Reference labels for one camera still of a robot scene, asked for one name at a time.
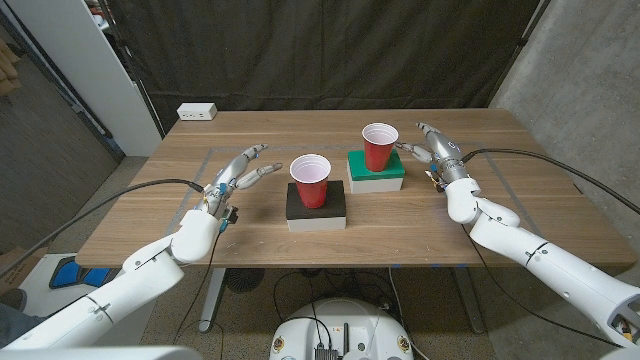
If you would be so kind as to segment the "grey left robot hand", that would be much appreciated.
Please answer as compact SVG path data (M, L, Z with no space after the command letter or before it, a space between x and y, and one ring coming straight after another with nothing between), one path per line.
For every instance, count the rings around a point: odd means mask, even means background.
M197 209L207 212L216 219L221 219L227 208L227 202L235 190L248 189L265 176L280 170L282 164L274 163L246 173L248 164L257 159L267 147L267 144L253 145L234 157L204 188L203 200Z

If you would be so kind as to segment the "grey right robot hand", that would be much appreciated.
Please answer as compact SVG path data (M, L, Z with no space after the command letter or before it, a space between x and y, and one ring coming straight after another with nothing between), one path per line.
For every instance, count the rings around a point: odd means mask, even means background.
M459 146L431 125L419 122L416 126L424 133L425 148L400 141L394 143L395 147L410 153L421 163L434 165L435 169L430 173L437 176L442 187L467 178L468 171Z

